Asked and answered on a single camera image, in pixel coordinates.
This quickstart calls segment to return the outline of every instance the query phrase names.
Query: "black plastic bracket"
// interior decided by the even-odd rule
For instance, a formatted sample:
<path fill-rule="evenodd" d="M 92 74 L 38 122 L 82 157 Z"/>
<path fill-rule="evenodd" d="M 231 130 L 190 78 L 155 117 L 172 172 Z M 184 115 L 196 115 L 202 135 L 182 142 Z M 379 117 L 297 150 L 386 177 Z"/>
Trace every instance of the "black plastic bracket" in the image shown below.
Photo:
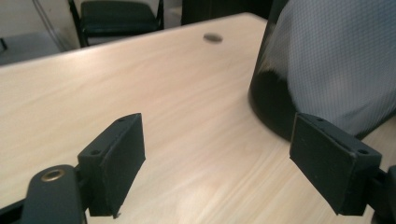
<path fill-rule="evenodd" d="M 380 170 L 381 157 L 327 120 L 296 114 L 290 158 L 336 214 L 362 216 L 369 204 L 378 223 L 394 223 L 396 168 Z"/>
<path fill-rule="evenodd" d="M 118 119 L 81 151 L 76 168 L 36 174 L 25 200 L 0 210 L 0 223 L 87 223 L 87 208 L 116 218 L 145 159 L 141 115 Z"/>

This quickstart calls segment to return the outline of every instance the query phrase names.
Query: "office chair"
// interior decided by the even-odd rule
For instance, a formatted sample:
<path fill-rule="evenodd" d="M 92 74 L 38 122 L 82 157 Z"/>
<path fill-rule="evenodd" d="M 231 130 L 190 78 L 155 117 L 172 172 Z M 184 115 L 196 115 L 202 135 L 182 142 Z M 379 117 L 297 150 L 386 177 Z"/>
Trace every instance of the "office chair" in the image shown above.
<path fill-rule="evenodd" d="M 249 12 L 268 19 L 273 0 L 183 0 L 181 24 Z"/>
<path fill-rule="evenodd" d="M 275 1 L 249 88 L 256 115 L 287 140 L 296 112 L 359 139 L 393 117 L 394 10 L 393 2 Z"/>
<path fill-rule="evenodd" d="M 86 1 L 78 14 L 74 0 L 68 0 L 78 41 L 82 48 L 90 45 L 90 37 L 142 35 L 163 29 L 163 0 L 157 16 L 149 5 L 129 1 Z"/>
<path fill-rule="evenodd" d="M 3 50 L 7 50 L 8 49 L 8 46 L 7 46 L 6 41 L 4 40 L 4 38 L 0 38 L 0 43 L 1 43 L 1 46 L 3 47 Z"/>

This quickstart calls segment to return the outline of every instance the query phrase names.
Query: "black chair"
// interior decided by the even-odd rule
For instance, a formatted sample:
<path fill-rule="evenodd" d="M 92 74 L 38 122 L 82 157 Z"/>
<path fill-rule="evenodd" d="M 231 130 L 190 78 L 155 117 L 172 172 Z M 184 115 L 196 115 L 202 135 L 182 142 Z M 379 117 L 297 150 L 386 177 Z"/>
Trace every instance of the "black chair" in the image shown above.
<path fill-rule="evenodd" d="M 4 40 L 4 38 L 0 38 L 0 43 L 1 43 L 1 46 L 3 47 L 3 50 L 8 49 L 8 46 L 7 46 L 6 41 Z"/>
<path fill-rule="evenodd" d="M 142 35 L 163 29 L 163 0 L 157 16 L 149 5 L 128 1 L 86 1 L 78 14 L 74 0 L 68 0 L 82 48 L 90 37 Z"/>
<path fill-rule="evenodd" d="M 274 0 L 183 0 L 181 24 L 250 12 L 268 19 Z"/>

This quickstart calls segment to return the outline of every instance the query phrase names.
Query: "chair backrest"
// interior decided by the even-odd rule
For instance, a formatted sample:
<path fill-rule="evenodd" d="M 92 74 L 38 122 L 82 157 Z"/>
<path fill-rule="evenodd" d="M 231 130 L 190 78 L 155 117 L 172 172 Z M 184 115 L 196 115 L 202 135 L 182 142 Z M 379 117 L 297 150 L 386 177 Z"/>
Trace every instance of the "chair backrest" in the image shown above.
<path fill-rule="evenodd" d="M 274 4 L 249 92 L 264 123 L 288 120 L 283 127 L 272 123 L 290 139 L 298 111 L 363 138 L 396 114 L 395 2 Z M 283 84 L 267 92 L 278 83 Z M 284 102 L 289 102 L 288 113 Z"/>
<path fill-rule="evenodd" d="M 157 21 L 159 23 L 160 30 L 163 30 L 163 0 L 158 2 Z"/>
<path fill-rule="evenodd" d="M 76 8 L 76 4 L 75 4 L 74 0 L 67 0 L 67 2 L 69 3 L 70 12 L 72 13 L 72 16 L 73 16 L 73 22 L 76 26 L 76 32 L 77 32 L 79 44 L 82 48 L 87 47 L 88 42 L 81 31 L 81 24 L 79 22 L 79 15 L 78 15 L 78 11 Z"/>
<path fill-rule="evenodd" d="M 268 19 L 273 0 L 183 0 L 181 24 L 207 21 L 242 12 Z"/>

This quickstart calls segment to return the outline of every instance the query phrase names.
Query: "light wood tabletop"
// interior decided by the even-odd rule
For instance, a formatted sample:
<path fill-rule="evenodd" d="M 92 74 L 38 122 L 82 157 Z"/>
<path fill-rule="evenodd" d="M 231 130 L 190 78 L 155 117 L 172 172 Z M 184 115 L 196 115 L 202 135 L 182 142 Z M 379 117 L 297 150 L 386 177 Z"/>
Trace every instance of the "light wood tabletop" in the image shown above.
<path fill-rule="evenodd" d="M 265 21 L 250 14 L 0 68 L 0 207 L 32 176 L 142 113 L 146 161 L 119 218 L 89 223 L 370 223 L 336 216 L 248 104 Z M 223 40 L 203 39 L 215 33 Z M 391 119 L 364 140 L 396 163 Z"/>

